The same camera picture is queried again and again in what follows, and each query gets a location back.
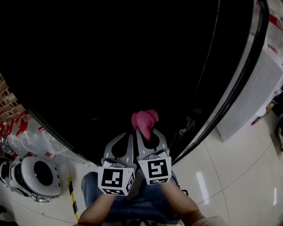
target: white marker cube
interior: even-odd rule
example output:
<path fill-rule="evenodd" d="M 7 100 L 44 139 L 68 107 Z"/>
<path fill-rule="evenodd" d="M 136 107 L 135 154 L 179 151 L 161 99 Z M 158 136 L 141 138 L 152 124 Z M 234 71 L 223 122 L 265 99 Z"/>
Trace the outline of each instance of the white marker cube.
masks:
<path fill-rule="evenodd" d="M 171 157 L 140 160 L 138 163 L 148 185 L 169 182 L 172 175 Z"/>
<path fill-rule="evenodd" d="M 127 196 L 134 179 L 134 168 L 98 167 L 98 187 L 104 194 Z"/>

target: black rim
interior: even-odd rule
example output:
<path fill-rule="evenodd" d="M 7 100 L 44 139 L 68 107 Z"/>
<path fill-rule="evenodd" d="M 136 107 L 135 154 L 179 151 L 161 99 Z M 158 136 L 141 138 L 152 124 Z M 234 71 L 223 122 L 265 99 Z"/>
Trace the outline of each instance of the black rim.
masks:
<path fill-rule="evenodd" d="M 216 125 L 220 122 L 220 120 L 225 116 L 228 112 L 232 104 L 235 102 L 241 91 L 243 90 L 244 86 L 246 85 L 254 67 L 260 57 L 260 53 L 262 47 L 264 45 L 265 35 L 268 27 L 269 22 L 269 10 L 268 4 L 266 0 L 258 0 L 260 5 L 260 18 L 257 27 L 257 31 L 254 37 L 254 41 L 252 43 L 252 47 L 248 58 L 244 64 L 244 67 L 239 75 L 238 80 L 236 81 L 234 87 L 232 88 L 228 98 L 225 100 L 224 104 L 221 106 L 220 110 L 217 112 L 213 120 L 209 123 L 206 127 L 204 132 L 199 136 L 199 138 L 186 150 L 180 157 L 178 157 L 172 165 L 176 164 L 182 158 L 184 158 L 187 154 L 189 154 L 192 150 L 194 150 L 216 127 Z"/>

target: tile floor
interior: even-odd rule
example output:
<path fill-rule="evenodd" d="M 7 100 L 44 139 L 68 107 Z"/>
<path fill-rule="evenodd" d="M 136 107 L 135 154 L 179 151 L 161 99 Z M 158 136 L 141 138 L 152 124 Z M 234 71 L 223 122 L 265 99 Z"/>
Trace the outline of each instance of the tile floor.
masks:
<path fill-rule="evenodd" d="M 215 129 L 173 166 L 181 188 L 188 190 L 205 216 L 219 215 L 231 226 L 273 226 L 282 217 L 283 157 L 272 133 L 272 114 L 226 142 Z M 7 207 L 19 226 L 76 223 L 66 180 L 69 174 L 78 214 L 85 210 L 81 179 L 97 167 L 57 161 L 63 192 L 50 203 L 35 203 L 1 186 L 0 204 Z"/>

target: person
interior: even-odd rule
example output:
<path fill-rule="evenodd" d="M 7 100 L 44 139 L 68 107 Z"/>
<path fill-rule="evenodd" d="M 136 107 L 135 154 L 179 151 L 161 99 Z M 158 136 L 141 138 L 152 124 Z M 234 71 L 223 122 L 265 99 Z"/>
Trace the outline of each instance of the person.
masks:
<path fill-rule="evenodd" d="M 131 199 L 103 194 L 97 177 L 97 173 L 91 172 L 82 180 L 87 209 L 77 226 L 157 226 L 182 222 L 185 226 L 227 226 L 219 216 L 205 218 L 197 204 L 178 187 L 173 172 L 168 183 L 147 185 L 143 179 L 139 192 Z"/>

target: black circular lens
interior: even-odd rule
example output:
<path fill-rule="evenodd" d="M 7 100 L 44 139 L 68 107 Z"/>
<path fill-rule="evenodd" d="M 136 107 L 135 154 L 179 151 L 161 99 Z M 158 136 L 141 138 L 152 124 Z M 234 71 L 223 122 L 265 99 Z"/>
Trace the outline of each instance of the black circular lens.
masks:
<path fill-rule="evenodd" d="M 34 173 L 39 180 L 45 186 L 49 186 L 53 182 L 53 175 L 49 166 L 42 161 L 38 161 L 34 165 Z"/>

